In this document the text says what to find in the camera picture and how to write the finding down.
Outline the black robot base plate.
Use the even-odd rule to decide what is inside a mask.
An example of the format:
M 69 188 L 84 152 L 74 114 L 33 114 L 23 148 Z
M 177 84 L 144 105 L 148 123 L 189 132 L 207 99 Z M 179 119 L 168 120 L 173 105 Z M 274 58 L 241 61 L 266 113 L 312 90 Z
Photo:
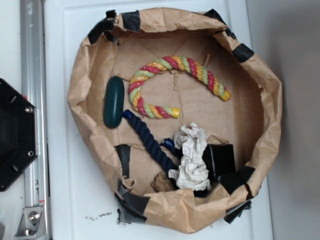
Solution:
M 0 191 L 4 192 L 37 157 L 35 107 L 0 80 Z

